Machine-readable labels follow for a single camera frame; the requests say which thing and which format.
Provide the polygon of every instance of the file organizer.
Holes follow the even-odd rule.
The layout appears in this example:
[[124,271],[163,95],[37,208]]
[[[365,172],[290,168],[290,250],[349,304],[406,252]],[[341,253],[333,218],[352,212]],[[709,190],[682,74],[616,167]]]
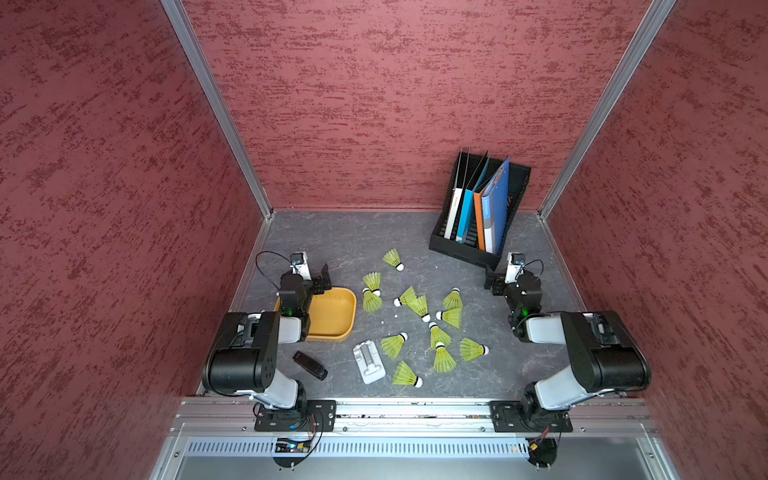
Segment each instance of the file organizer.
[[[482,155],[469,155],[469,171],[474,171],[482,160]],[[489,159],[489,167],[494,170],[504,163],[503,160],[497,158]],[[531,178],[531,168],[525,165],[509,164],[509,188],[507,196],[507,221],[504,227],[504,234],[502,235],[502,247],[499,255],[488,253],[478,248],[478,232],[477,221],[475,217],[472,217],[472,222],[469,225],[469,232],[464,243],[457,243],[453,239],[456,237],[458,230],[458,221],[454,222],[451,232],[451,240],[444,238],[445,225],[448,223],[448,213],[451,207],[451,198],[453,196],[453,182],[456,178],[456,169],[458,167],[458,158],[453,164],[453,170],[451,172],[451,179],[448,185],[448,193],[445,195],[445,202],[442,206],[442,212],[437,220],[435,229],[432,231],[432,235],[429,238],[429,249],[435,252],[440,252],[449,257],[453,257],[459,260],[463,260],[468,263],[472,263],[477,266],[490,267],[494,270],[498,263],[502,260],[504,242],[507,240],[507,231],[509,225],[515,218],[515,212],[517,212],[520,206],[520,201],[523,198],[525,189],[528,188],[528,180]]]

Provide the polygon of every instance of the wire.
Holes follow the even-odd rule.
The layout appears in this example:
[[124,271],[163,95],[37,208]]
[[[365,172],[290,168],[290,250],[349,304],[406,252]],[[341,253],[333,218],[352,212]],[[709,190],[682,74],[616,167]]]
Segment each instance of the wire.
[[304,458],[302,458],[302,459],[301,459],[301,460],[302,460],[302,462],[303,462],[304,460],[307,460],[307,459],[310,457],[310,455],[312,455],[312,452],[314,452],[314,451],[315,451],[315,449],[317,448],[318,444],[320,444],[320,441],[321,441],[321,440],[323,440],[323,433],[324,433],[324,432],[325,432],[325,430],[326,430],[326,429],[325,429],[325,425],[323,424],[323,423],[325,422],[325,420],[324,420],[324,418],[323,418],[322,412],[321,412],[321,411],[319,411],[319,410],[317,410],[317,412],[321,414],[321,415],[320,415],[320,438],[319,438],[319,439],[317,439],[317,442],[315,442],[315,445],[312,447],[312,449],[310,450],[310,452],[306,454],[306,457],[304,457]]
[[286,262],[288,262],[288,264],[289,264],[289,265],[290,265],[290,260],[288,260],[288,259],[287,259],[287,258],[286,258],[284,255],[282,255],[282,254],[280,254],[280,253],[277,253],[277,252],[273,252],[272,250],[261,250],[259,253],[257,253],[257,254],[256,254],[256,260],[255,260],[255,262],[256,262],[256,270],[259,270],[259,273],[261,273],[261,275],[262,275],[264,278],[266,278],[266,279],[267,279],[267,281],[269,281],[270,283],[272,283],[272,284],[275,286],[275,289],[276,289],[276,290],[280,290],[280,287],[278,287],[278,286],[277,286],[277,283],[274,283],[274,282],[273,282],[273,281],[272,281],[272,280],[271,280],[271,279],[270,279],[270,278],[269,278],[269,277],[268,277],[268,276],[267,276],[267,275],[266,275],[266,274],[265,274],[263,271],[261,271],[261,268],[259,267],[259,256],[260,256],[262,253],[272,253],[272,254],[274,254],[274,255],[277,255],[278,257],[282,257],[282,258],[283,258],[283,259],[284,259]]
[[536,443],[536,442],[538,442],[539,440],[544,440],[544,439],[547,437],[547,434],[548,434],[548,433],[549,433],[549,427],[547,427],[546,429],[544,429],[544,431],[541,433],[541,435],[539,435],[539,436],[538,436],[538,437],[536,437],[535,439],[533,439],[533,440],[531,440],[530,442],[528,442],[528,444],[529,444],[529,445],[531,445],[531,444],[533,444],[533,443]]
[[528,263],[526,263],[525,265],[523,265],[523,270],[525,269],[525,267],[527,267],[527,266],[528,266],[528,265],[530,265],[531,263],[536,263],[536,262],[539,262],[539,263],[541,264],[541,272],[539,272],[537,276],[541,276],[541,275],[544,275],[544,262],[543,262],[543,261],[541,261],[541,259],[540,259],[540,258],[537,258],[536,260],[531,260],[530,262],[528,262]]

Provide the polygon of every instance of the yellow shuttlecock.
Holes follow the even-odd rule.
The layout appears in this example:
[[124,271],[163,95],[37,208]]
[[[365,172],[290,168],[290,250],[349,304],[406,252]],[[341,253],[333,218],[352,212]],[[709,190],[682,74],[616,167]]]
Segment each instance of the yellow shuttlecock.
[[382,285],[382,274],[379,272],[373,272],[369,273],[368,275],[365,275],[362,278],[362,281],[364,284],[368,286],[368,288],[371,289],[374,295],[381,296],[382,291],[379,290],[379,287]]
[[480,345],[474,340],[463,338],[462,342],[458,345],[458,350],[462,354],[462,360],[468,362],[474,360],[479,356],[488,355],[491,351],[487,346]]
[[432,340],[433,349],[437,342],[442,342],[445,346],[451,344],[451,337],[448,336],[448,333],[443,332],[436,322],[429,323],[429,338]]
[[405,343],[407,339],[408,334],[405,332],[400,332],[395,336],[388,336],[382,340],[382,350],[384,350],[384,353],[386,353],[390,359],[394,360],[400,354],[402,344]]
[[456,368],[456,361],[453,359],[443,342],[437,342],[435,345],[435,372],[448,373]]
[[427,323],[429,320],[432,319],[432,317],[429,316],[429,310],[427,309],[427,297],[424,295],[421,295],[419,297],[416,297],[413,301],[407,303],[408,306],[411,307],[411,310],[416,312],[416,314],[420,317],[422,317],[422,321],[424,323]]
[[409,302],[416,300],[416,292],[413,291],[413,287],[409,286],[408,289],[402,293],[401,296],[393,300],[395,306],[408,305]]
[[462,296],[458,293],[458,288],[454,288],[446,298],[442,299],[442,308],[450,310],[458,306],[464,306],[464,304],[462,303]]
[[460,306],[450,310],[439,311],[435,314],[435,316],[438,320],[442,320],[449,325],[453,325],[457,329],[462,328],[462,308]]
[[397,365],[395,376],[392,379],[393,385],[413,385],[416,388],[419,388],[423,383],[422,377],[417,376],[407,363],[401,361],[400,364]]
[[384,258],[382,258],[385,262],[387,262],[389,265],[392,265],[395,267],[395,269],[399,272],[402,272],[405,267],[400,263],[400,255],[397,254],[397,249],[393,248],[389,252],[386,253]]
[[375,312],[382,307],[384,302],[373,294],[370,288],[362,289],[362,309],[368,313]]

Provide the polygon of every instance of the yellow tray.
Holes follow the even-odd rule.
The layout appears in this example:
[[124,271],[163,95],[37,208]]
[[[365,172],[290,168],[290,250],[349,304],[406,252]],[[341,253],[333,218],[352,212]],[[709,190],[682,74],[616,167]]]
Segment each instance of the yellow tray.
[[[355,325],[355,293],[340,286],[327,290],[323,295],[312,297],[310,305],[310,333],[307,342],[343,342],[352,333]],[[280,310],[277,299],[275,310]]]

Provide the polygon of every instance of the blue binder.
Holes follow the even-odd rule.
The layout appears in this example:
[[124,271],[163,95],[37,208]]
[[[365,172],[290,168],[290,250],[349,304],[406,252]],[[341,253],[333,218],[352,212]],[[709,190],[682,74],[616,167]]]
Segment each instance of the blue binder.
[[507,200],[509,197],[509,157],[498,168],[482,193],[483,230],[485,251],[501,254],[502,236],[507,225]]

